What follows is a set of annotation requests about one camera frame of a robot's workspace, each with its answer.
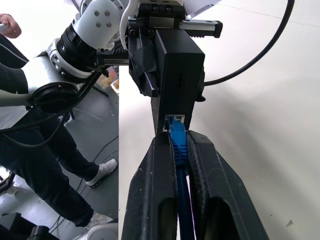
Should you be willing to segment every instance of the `gray floor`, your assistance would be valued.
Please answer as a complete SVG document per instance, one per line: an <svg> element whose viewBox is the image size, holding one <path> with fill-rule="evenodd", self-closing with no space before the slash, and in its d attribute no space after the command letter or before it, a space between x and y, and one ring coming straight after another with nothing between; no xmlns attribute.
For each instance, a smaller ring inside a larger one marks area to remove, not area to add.
<svg viewBox="0 0 320 240"><path fill-rule="evenodd" d="M111 159L118 161L119 134L119 98L113 92L110 97L92 90L74 109L75 120L66 127L74 137L78 149L89 161L97 164ZM81 179L63 170L70 179L70 185L77 188ZM79 193L101 214L118 218L118 170L105 179L96 189L85 186L82 181ZM24 218L36 225L51 228L59 217L44 201L42 201L20 178L15 178L20 190L15 195L0 196L0 215L3 213L21 213ZM53 232L61 240L69 240L86 230L75 227L72 222L64 220Z"/></svg>

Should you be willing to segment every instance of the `black sleeve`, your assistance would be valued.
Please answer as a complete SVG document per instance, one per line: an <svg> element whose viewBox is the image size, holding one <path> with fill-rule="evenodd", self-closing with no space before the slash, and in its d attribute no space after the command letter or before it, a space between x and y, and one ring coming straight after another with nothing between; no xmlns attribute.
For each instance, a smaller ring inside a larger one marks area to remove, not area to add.
<svg viewBox="0 0 320 240"><path fill-rule="evenodd" d="M20 69L29 61L5 36L0 34L0 63L9 68ZM11 52L24 59L19 59Z"/></svg>

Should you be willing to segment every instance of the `screw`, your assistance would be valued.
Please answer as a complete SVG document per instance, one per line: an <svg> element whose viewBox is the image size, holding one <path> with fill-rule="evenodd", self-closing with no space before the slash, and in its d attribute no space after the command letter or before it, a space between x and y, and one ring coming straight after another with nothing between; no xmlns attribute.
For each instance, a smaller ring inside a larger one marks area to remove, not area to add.
<svg viewBox="0 0 320 240"><path fill-rule="evenodd" d="M137 31L134 30L134 29L131 29L131 30L129 31L129 34L130 34L131 37L135 37L135 36L137 35Z"/></svg>
<svg viewBox="0 0 320 240"><path fill-rule="evenodd" d="M149 30L148 35L149 35L149 37L153 38L155 36L155 31Z"/></svg>

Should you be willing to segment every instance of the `person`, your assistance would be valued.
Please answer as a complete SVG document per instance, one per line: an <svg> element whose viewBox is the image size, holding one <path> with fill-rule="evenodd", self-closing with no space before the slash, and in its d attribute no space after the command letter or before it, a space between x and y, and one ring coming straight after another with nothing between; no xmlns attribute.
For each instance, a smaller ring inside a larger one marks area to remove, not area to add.
<svg viewBox="0 0 320 240"><path fill-rule="evenodd" d="M8 29L2 33L4 39L0 38L0 49L6 52L5 55L0 55L0 64L8 59L11 59L11 64L13 64L12 59L24 59L24 56L21 56L22 54L5 38L20 36L22 31L18 23L9 14L0 14L0 23L8 25ZM30 111L26 111L24 106L0 107L0 130L30 124L48 116L50 114L36 107ZM6 135L22 144L37 145L48 139L59 124L60 120L54 118L35 127L24 128ZM112 221L110 217L94 212L82 196L70 186L69 179L63 174L61 166L84 179L87 186L93 187L117 169L117 161L112 159L100 165L87 161L78 151L73 137L64 126L47 145L39 148L16 145L0 134L0 165L25 179L41 199L77 227L89 229L97 224Z"/></svg>

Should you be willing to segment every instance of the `cable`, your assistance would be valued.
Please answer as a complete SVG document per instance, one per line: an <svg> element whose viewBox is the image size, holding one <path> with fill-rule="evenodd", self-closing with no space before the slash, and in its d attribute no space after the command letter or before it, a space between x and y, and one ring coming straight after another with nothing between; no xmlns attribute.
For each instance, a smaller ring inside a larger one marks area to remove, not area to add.
<svg viewBox="0 0 320 240"><path fill-rule="evenodd" d="M66 108L65 110L63 110L63 111L61 111L59 113L55 113L52 116L49 116L49 117L47 117L45 119L42 119L42 120L39 120L39 121L35 121L33 123L23 124L23 125L13 126L13 127L10 127L10 128L1 129L0 130L0 134L7 134L7 133L12 133L12 132L15 132L15 131L22 130L22 129L32 128L32 127L35 127L37 125L43 124L43 123L45 123L47 121L50 121L50 120L52 120L54 118L57 118L57 117L65 114L65 113L70 112L75 106L77 106L85 98L87 93L90 92L91 88L95 85L96 81L98 80L98 76L100 76L100 75L101 75L101 73L97 72L96 76L93 78L92 81L86 82L85 85L87 85L87 86L85 87L85 85L84 85L81 88L81 90L83 88L85 88L85 90L83 90L83 91L80 90L78 92L78 95L79 95L78 99L75 100L74 103L70 107Z"/></svg>
<svg viewBox="0 0 320 240"><path fill-rule="evenodd" d="M84 111L84 110L81 110L81 109L78 109L78 108L74 108L74 110L77 110L77 111L79 111L79 112L88 114L88 115L90 115L91 117L93 117L94 119L97 119L97 120L99 120L100 122L103 122L100 118L98 118L97 116L93 115L92 113L90 113L90 112L88 112L88 111Z"/></svg>
<svg viewBox="0 0 320 240"><path fill-rule="evenodd" d="M119 27L120 40L123 46L123 49L127 50L126 47L126 30L128 27L128 18L133 16L138 8L138 0L129 0L128 6L125 8Z"/></svg>
<svg viewBox="0 0 320 240"><path fill-rule="evenodd" d="M109 145L109 144L111 144L114 140L116 140L117 138L118 138L119 136L116 136L115 138L113 138L110 142L108 142L106 145L104 145L103 147L102 147L102 149L97 153L97 155L94 157L94 159L92 160L92 162L94 163L96 160L97 160L97 158L99 157L99 155L102 153L102 151ZM106 160L111 154L113 154L114 152L116 152L116 151L118 151L119 149L116 149L116 150L114 150L114 151L112 151L110 154L108 154L103 160L102 160L102 162L101 163L103 163L104 162L104 160ZM81 181L80 181L80 183L78 184L78 186L77 186L77 188L76 188L76 192L78 192L78 190L80 189L80 186L81 186L81 183L83 182L83 178L81 179ZM84 188L81 190L81 192L79 193L80 195L83 193L83 191L84 191L84 189L86 188L86 186L84 186ZM65 220L65 218L61 221L61 222L59 222L59 220L60 220L60 218L61 218L61 216L59 216L58 218L57 218L57 220L54 222L54 224L52 225L52 227L49 229L49 231L50 231L50 233L52 234L63 222L64 222L64 220Z"/></svg>
<svg viewBox="0 0 320 240"><path fill-rule="evenodd" d="M100 164L102 164L111 154L115 153L116 151L119 151L119 149L113 150L112 152L110 152L102 161ZM86 189L86 186L84 186L84 188L81 190L81 192L79 193L80 195L83 193L83 191Z"/></svg>
<svg viewBox="0 0 320 240"><path fill-rule="evenodd" d="M10 137L8 137L7 135L3 134L2 136L6 139L8 139L9 141L11 141L12 143L20 146L20 147L23 147L23 148L28 148L28 149L36 149L36 148L40 148L40 147L43 147L44 145L46 145L48 142L51 141L51 139L54 137L54 135L58 132L58 130L64 125L65 121L67 120L67 117L69 115L68 114L65 114L63 116L63 119L60 121L58 127L54 130L54 132L52 133L52 135L47 139L45 140L44 142L40 143L40 144L36 144L36 145L29 145L29 144L24 144L24 143L21 143L21 142L18 142Z"/></svg>
<svg viewBox="0 0 320 240"><path fill-rule="evenodd" d="M106 145L104 145L104 146L101 148L101 150L97 153L97 155L94 157L94 159L92 160L92 162L94 163L94 162L97 160L97 158L99 157L99 155L102 153L102 151L103 151L109 144L111 144L114 140L116 140L118 137L119 137L119 136L116 136L116 137L113 138L110 142L108 142ZM79 190L82 181L83 181L83 178L81 179L78 187L76 188L76 191Z"/></svg>
<svg viewBox="0 0 320 240"><path fill-rule="evenodd" d="M235 71L235 72L233 72L233 73L231 73L231 74L229 74L227 76L224 76L224 77L219 78L217 80L204 82L204 86L212 86L212 85L216 85L216 84L220 84L220 83L223 83L225 81L228 81L228 80L238 76L239 74L242 74L244 71L246 71L249 68L251 68L261 58L263 58L267 54L267 52L269 52L269 50L275 45L275 43L278 41L279 37L281 36L282 32L286 28L286 25L287 25L287 23L289 21L289 18L291 16L291 13L292 13L292 10L294 8L294 5L295 5L295 0L287 0L287 6L286 6L282 21L281 21L277 31L275 32L273 38L267 44L267 46L254 59L252 59L248 64L246 64L242 68L238 69L237 71Z"/></svg>
<svg viewBox="0 0 320 240"><path fill-rule="evenodd" d="M58 227L60 227L60 225L61 225L65 220L66 220L65 218L62 219L62 221L59 222L59 223L56 225L56 227L55 227L54 229L52 229L49 233L52 234Z"/></svg>
<svg viewBox="0 0 320 240"><path fill-rule="evenodd" d="M17 54L15 54L13 51L11 51L9 48L7 48L6 46L2 45L0 43L0 46L3 47L4 49L6 49L8 52L10 52L12 55L14 55L16 58L20 59L21 61L27 63L28 61L23 59L22 57L19 57Z"/></svg>

